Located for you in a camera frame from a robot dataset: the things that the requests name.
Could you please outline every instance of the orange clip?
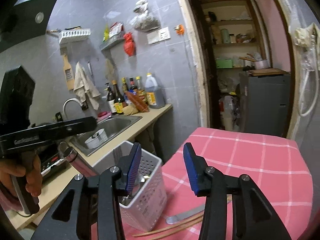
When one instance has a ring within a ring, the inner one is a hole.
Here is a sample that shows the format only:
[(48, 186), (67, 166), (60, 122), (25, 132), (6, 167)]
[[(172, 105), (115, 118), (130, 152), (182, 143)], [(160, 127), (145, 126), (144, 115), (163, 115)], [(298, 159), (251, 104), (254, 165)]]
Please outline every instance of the orange clip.
[(179, 29), (176, 30), (177, 34), (183, 35), (184, 34), (184, 27), (182, 24), (179, 25)]

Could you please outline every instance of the gray refrigerator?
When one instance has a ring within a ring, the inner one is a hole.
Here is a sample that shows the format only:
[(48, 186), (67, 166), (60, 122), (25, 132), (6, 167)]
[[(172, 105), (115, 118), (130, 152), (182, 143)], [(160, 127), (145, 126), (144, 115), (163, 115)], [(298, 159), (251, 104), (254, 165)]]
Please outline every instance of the gray refrigerator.
[(283, 136), (287, 121), (290, 73), (240, 74), (240, 132)]

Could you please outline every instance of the sauce bottle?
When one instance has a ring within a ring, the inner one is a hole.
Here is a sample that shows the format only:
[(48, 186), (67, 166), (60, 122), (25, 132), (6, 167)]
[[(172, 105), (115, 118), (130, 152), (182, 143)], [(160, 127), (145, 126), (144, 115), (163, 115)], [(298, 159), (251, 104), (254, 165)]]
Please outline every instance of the sauce bottle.
[(151, 73), (147, 74), (147, 80), (144, 87), (147, 92), (148, 104), (151, 108), (159, 109), (165, 106), (161, 87), (158, 86), (156, 79)]
[(141, 85), (141, 79), (140, 77), (136, 77), (137, 80), (137, 87), (138, 87), (138, 95), (141, 98), (141, 100), (143, 102), (145, 102), (146, 104), (148, 104), (148, 100), (147, 100), (147, 96), (146, 96), (146, 92), (144, 91), (142, 85)]
[(125, 102), (123, 95), (121, 95), (121, 93), (119, 91), (117, 82), (115, 80), (113, 80), (112, 83), (113, 83), (114, 91), (116, 93), (115, 108), (116, 108), (118, 114), (123, 114), (123, 108), (127, 106), (127, 103)]
[(125, 77), (123, 77), (121, 80), (122, 80), (122, 91), (123, 93), (125, 93), (126, 91), (129, 91), (128, 85), (127, 85), (127, 82), (125, 81)]
[(138, 87), (135, 85), (133, 78), (130, 78), (130, 90), (136, 93), (138, 95)]
[(108, 102), (108, 105), (110, 107), (110, 110), (112, 112), (112, 114), (116, 114), (117, 113), (117, 110), (115, 108), (115, 99), (116, 99), (116, 96), (115, 94), (113, 93), (111, 87), (109, 86), (109, 83), (107, 83), (107, 88), (105, 89), (108, 91), (108, 94), (107, 94), (107, 102)]

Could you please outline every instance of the stainless steel sink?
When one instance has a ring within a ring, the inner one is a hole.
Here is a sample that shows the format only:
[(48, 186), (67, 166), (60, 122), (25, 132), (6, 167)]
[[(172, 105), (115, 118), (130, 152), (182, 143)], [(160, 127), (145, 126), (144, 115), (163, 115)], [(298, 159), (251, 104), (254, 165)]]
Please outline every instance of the stainless steel sink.
[[(107, 120), (98, 122), (98, 126), (94, 131), (83, 133), (78, 136), (74, 136), (70, 140), (70, 142), (75, 147), (77, 147), (83, 154), (89, 156), (94, 152), (96, 152), (97, 150), (99, 150), (102, 146), (104, 146), (106, 143), (111, 141), (114, 137), (122, 133), (124, 130), (126, 130), (128, 127), (133, 125), (135, 122), (137, 122), (141, 118), (142, 118), (141, 116), (125, 116), (125, 115), (112, 116)], [(108, 140), (103, 142), (97, 148), (89, 149), (85, 144), (85, 141), (102, 128), (104, 128), (105, 132), (107, 133)]]

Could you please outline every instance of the range hood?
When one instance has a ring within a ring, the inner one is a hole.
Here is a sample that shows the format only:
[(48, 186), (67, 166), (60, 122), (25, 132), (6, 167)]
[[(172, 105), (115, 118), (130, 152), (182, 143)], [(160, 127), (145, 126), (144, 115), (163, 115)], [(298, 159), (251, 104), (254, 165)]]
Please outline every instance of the range hood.
[(44, 35), (57, 0), (18, 0), (0, 26), (0, 52)]

